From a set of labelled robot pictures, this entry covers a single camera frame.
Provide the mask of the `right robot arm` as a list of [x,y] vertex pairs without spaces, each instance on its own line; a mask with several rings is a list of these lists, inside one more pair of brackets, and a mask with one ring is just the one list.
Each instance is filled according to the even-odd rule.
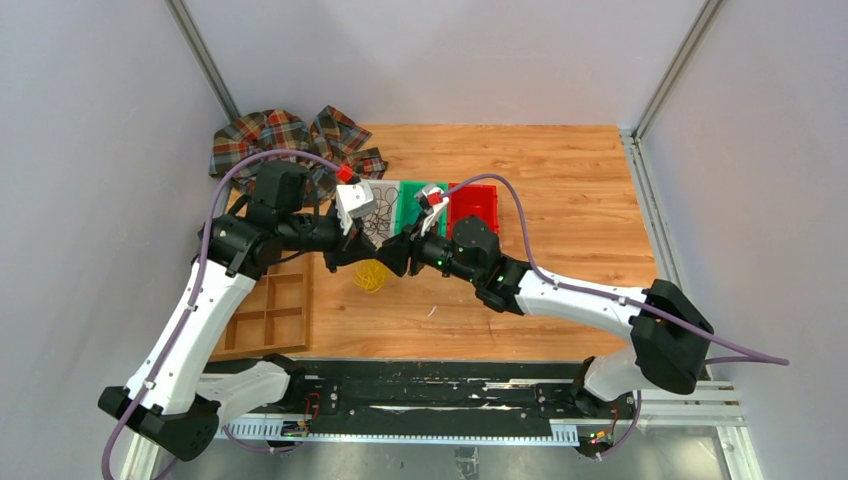
[[705,365],[711,325],[673,283],[647,289],[613,287],[557,276],[501,251],[496,233],[475,216],[458,222],[451,237],[412,227],[383,242],[376,258],[398,276],[423,267],[469,282],[496,312],[576,321],[612,333],[628,346],[583,361],[571,387],[574,408],[595,417],[620,395],[658,388],[694,392]]

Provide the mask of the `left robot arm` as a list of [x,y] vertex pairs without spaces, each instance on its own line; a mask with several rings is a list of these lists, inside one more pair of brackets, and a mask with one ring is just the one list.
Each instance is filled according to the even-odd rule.
[[256,408],[298,411],[306,400],[305,373],[280,354],[215,383],[201,385],[200,377],[235,311],[284,252],[322,252],[333,267],[372,253],[359,231],[376,207],[372,189],[347,166],[336,177],[328,212],[304,214],[308,193],[317,189],[309,170],[292,162],[262,165],[244,216],[205,223],[200,254],[163,333],[125,385],[104,389],[99,408],[183,462]]

